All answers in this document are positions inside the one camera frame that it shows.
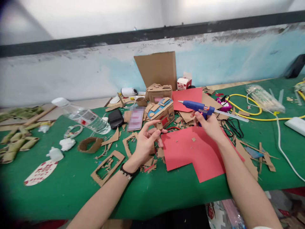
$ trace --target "black stripe on wall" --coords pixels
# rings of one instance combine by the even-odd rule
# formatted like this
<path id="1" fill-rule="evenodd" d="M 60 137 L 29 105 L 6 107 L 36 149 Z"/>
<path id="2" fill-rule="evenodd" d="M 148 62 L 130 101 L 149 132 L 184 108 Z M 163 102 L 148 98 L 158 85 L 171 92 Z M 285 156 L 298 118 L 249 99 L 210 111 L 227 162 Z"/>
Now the black stripe on wall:
<path id="1" fill-rule="evenodd" d="M 16 45 L 3 45 L 0 46 L 0 58 L 90 48 L 102 45 L 115 45 L 130 42 L 157 40 L 163 38 L 175 38 L 229 30 L 291 24 L 304 21 L 305 10 L 255 17 L 244 17 L 216 22 L 169 26 L 131 32 L 120 32 L 61 40 L 40 41 Z"/>

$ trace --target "green table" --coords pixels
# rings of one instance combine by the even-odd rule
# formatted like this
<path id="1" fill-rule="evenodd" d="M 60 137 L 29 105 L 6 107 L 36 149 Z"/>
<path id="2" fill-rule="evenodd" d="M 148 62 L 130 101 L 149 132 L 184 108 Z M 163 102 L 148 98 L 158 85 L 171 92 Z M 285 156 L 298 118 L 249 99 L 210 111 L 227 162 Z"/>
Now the green table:
<path id="1" fill-rule="evenodd" d="M 300 81 L 301 77 L 298 77 L 290 80 L 267 80 L 257 84 L 266 90 L 271 88 L 276 97 L 278 97 L 279 91 L 284 88 L 283 104 L 286 107 L 286 113 L 279 114 L 279 117 L 294 117 L 305 114 L 305 106 L 288 102 L 286 97 L 294 97 L 293 85 Z M 218 92 L 246 94 L 245 86 L 231 87 L 218 90 Z M 246 109 L 247 104 L 244 98 L 234 96 L 231 100 Z M 94 112 L 103 116 L 105 108 L 94 109 Z M 250 112 L 256 113 L 257 108 L 253 107 Z M 259 117 L 262 119 L 272 118 L 272 115 L 264 112 Z M 4 190 L 3 199 L 6 200 L 8 212 L 12 217 L 32 220 L 72 219 L 99 189 L 90 174 L 98 166 L 94 157 L 100 155 L 104 151 L 104 147 L 101 147 L 97 153 L 92 155 L 78 152 L 77 145 L 64 153 L 65 158 L 59 162 L 57 168 L 46 180 L 29 187 L 23 184 L 23 181 L 40 163 L 48 160 L 45 155 L 52 146 L 60 148 L 59 141 L 63 139 L 68 126 L 74 124 L 73 121 L 61 116 L 46 134 L 37 132 L 37 129 L 33 130 L 33 136 L 40 137 L 40 141 L 30 151 L 19 152 L 12 163 L 1 165 L 0 179 Z M 276 173 L 270 172 L 267 166 L 263 165 L 259 184 L 264 190 L 304 186 L 304 183 L 294 174 L 277 149 L 278 136 L 275 121 L 241 122 L 241 129 L 245 134 L 244 141 L 257 147 L 259 142 L 262 142 L 265 150 L 280 158 L 279 160 L 272 159 L 277 170 Z M 2 138 L 7 133 L 8 131 L 1 132 L 0 137 Z M 85 128 L 75 138 L 76 142 L 79 143 L 89 137 L 91 133 L 92 131 Z M 114 130 L 111 130 L 107 136 L 113 133 Z M 122 131 L 120 140 L 112 145 L 107 155 L 110 155 L 113 150 L 126 155 L 122 139 L 128 135 L 130 133 Z M 282 149 L 299 174 L 305 177 L 305 170 L 303 169 L 305 165 L 304 137 L 286 127 L 284 121 L 281 121 L 281 137 Z M 133 151 L 135 143 L 130 143 L 130 147 Z M 149 174 L 139 173 L 128 185 L 112 214 L 112 218 L 147 219 L 168 210 L 228 198 L 231 198 L 231 194 L 225 175 L 199 183 L 191 164 L 167 172 L 166 165 L 159 159 L 156 171 Z"/>

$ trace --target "left hand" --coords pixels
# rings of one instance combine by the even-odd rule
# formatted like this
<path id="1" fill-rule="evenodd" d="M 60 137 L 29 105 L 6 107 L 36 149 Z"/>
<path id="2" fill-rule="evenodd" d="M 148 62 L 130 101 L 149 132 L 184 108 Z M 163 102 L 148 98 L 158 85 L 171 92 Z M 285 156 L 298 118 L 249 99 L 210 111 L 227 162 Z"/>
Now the left hand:
<path id="1" fill-rule="evenodd" d="M 147 158 L 151 148 L 155 142 L 158 142 L 159 147 L 163 147 L 163 142 L 160 138 L 161 133 L 167 133 L 167 130 L 157 130 L 157 128 L 148 129 L 150 126 L 160 122 L 160 120 L 153 120 L 145 123 L 142 130 L 138 133 L 137 147 L 132 157 L 125 163 L 124 169 L 127 172 L 136 171 L 142 162 Z"/>

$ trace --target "bottle cap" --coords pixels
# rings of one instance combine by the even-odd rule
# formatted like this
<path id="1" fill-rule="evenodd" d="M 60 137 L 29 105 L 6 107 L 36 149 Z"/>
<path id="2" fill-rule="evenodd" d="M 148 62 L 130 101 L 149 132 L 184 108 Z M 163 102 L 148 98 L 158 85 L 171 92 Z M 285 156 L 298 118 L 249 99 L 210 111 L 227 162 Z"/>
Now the bottle cap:
<path id="1" fill-rule="evenodd" d="M 63 106 L 68 105 L 70 102 L 63 97 L 60 97 L 57 99 L 53 99 L 51 103 L 53 103 L 54 105 L 56 105 L 58 107 L 63 107 Z"/>

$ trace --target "red paper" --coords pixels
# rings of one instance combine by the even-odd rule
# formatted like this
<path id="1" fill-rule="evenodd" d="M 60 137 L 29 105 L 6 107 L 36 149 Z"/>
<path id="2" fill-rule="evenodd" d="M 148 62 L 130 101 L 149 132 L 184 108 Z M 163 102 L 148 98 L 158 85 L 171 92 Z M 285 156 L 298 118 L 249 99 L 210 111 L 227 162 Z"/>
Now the red paper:
<path id="1" fill-rule="evenodd" d="M 173 91 L 174 110 L 184 111 L 184 112 L 193 111 L 192 109 L 186 108 L 182 103 L 178 102 L 184 100 L 201 103 L 202 88 L 192 88 L 182 91 Z"/>
<path id="2" fill-rule="evenodd" d="M 225 173 L 218 146 L 203 128 L 194 126 L 163 134 L 162 141 L 167 171 L 193 163 L 200 183 Z M 235 151 L 244 162 L 244 158 Z"/>

